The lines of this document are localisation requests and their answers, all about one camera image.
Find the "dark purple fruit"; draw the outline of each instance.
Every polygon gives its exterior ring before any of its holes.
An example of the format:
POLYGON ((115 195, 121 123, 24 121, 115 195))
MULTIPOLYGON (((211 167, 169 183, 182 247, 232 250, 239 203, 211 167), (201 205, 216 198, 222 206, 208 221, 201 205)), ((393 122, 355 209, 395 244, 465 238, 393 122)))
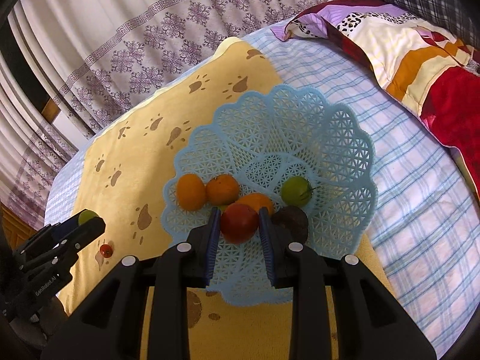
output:
POLYGON ((295 242, 304 244, 308 239, 308 218, 296 206, 283 207, 271 216, 272 223, 290 230, 295 242))

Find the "yellow blanket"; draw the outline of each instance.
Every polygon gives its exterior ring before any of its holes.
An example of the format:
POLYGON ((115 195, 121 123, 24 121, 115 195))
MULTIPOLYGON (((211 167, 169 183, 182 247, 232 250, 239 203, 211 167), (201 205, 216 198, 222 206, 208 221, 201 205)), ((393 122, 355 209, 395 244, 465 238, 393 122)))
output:
MULTIPOLYGON (((79 253, 71 269, 73 281, 59 296, 68 313, 123 256, 133 254, 143 260, 167 249, 171 237, 159 219, 165 207, 162 188, 175 176, 174 156, 187 145, 191 131, 211 123, 217 107, 235 102, 243 92, 268 93, 281 82, 258 50, 229 38, 209 63, 157 91, 96 139, 85 157, 73 212, 96 211, 104 218, 106 230, 79 253), (114 249, 110 259, 98 251, 103 243, 114 249)), ((357 255, 392 291, 366 236, 357 255)), ((193 360, 288 358, 291 303, 234 307, 217 293, 191 289, 187 295, 193 360)), ((335 328, 332 336, 336 337, 335 328)), ((338 356, 335 346, 333 355, 338 356)))

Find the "blue plastic basket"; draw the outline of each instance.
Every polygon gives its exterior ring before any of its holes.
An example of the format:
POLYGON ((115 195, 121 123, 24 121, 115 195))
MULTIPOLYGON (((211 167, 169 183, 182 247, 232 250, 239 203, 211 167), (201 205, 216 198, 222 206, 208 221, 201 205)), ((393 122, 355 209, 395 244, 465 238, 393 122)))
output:
MULTIPOLYGON (((282 184, 300 175, 316 187, 302 208, 310 224, 307 245, 339 259, 356 251, 375 211, 373 160, 371 138, 349 107, 330 105, 312 88, 278 85, 268 95, 247 92, 235 104, 217 109, 213 123, 197 127, 189 145, 176 155, 176 176, 163 190, 162 226, 174 245, 208 219, 210 205, 197 212, 177 205, 175 188, 185 173, 195 173, 205 183, 219 174, 232 174, 241 195, 261 192, 274 202, 275 210, 285 205, 282 184)), ((291 300, 290 290, 270 286, 258 234, 241 245, 220 238, 209 290, 220 291, 234 305, 291 300)))

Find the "white curtain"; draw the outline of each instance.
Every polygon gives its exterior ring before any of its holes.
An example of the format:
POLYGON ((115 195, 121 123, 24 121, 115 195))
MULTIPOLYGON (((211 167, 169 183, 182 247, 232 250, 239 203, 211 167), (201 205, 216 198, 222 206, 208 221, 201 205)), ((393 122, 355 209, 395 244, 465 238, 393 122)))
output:
POLYGON ((326 0, 20 0, 10 26, 50 96, 89 137, 243 36, 326 0))
POLYGON ((35 229, 51 184, 75 151, 26 98, 0 54, 0 200, 35 229))

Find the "green fruit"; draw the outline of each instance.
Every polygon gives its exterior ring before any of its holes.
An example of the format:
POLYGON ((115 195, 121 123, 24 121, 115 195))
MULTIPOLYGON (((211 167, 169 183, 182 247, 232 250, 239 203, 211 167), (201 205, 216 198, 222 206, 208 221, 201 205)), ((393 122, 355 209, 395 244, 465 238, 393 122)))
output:
POLYGON ((302 176, 289 178, 282 185, 280 195, 285 204, 289 206, 303 207, 311 199, 311 185, 302 176))
POLYGON ((80 212, 78 216, 78 226, 83 225, 85 222, 88 222, 90 219, 95 218, 98 214, 92 210, 85 210, 80 212))

